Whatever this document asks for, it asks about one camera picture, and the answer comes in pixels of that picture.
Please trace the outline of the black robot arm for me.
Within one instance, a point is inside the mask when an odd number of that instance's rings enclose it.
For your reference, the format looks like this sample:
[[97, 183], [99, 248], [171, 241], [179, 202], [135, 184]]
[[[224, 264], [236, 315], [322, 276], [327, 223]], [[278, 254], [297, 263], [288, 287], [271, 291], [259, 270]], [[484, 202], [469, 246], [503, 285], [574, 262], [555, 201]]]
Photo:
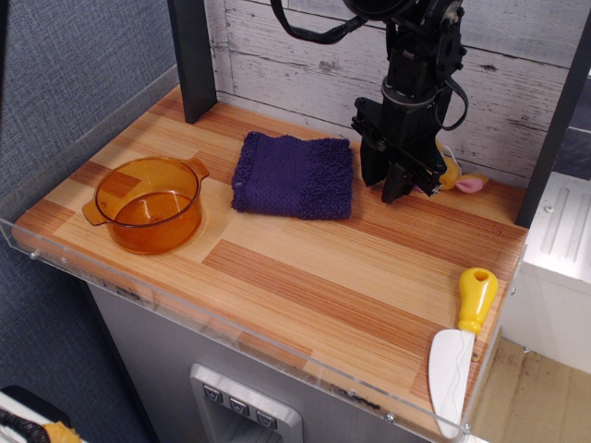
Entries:
[[369, 21], [386, 26], [389, 70], [381, 84], [382, 101], [356, 99], [353, 129], [362, 137], [362, 179], [382, 184], [381, 199], [392, 203], [419, 188], [440, 191], [447, 166], [436, 144], [441, 130], [453, 131], [463, 117], [444, 123], [453, 94], [464, 90], [453, 80], [462, 69], [464, 9], [459, 1], [348, 1], [353, 17], [323, 33], [289, 24], [280, 1], [271, 2], [286, 33], [298, 40], [329, 45]]

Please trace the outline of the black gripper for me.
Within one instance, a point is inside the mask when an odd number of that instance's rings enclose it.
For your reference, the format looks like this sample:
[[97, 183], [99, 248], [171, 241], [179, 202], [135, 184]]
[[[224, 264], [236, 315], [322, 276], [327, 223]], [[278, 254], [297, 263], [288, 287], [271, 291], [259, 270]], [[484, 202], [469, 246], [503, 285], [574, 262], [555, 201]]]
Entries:
[[437, 95], [408, 97], [384, 90], [381, 103], [356, 99], [352, 128], [361, 136], [361, 176], [366, 186], [382, 182], [381, 201], [419, 189], [428, 196], [440, 191], [447, 168], [436, 145], [440, 131]]

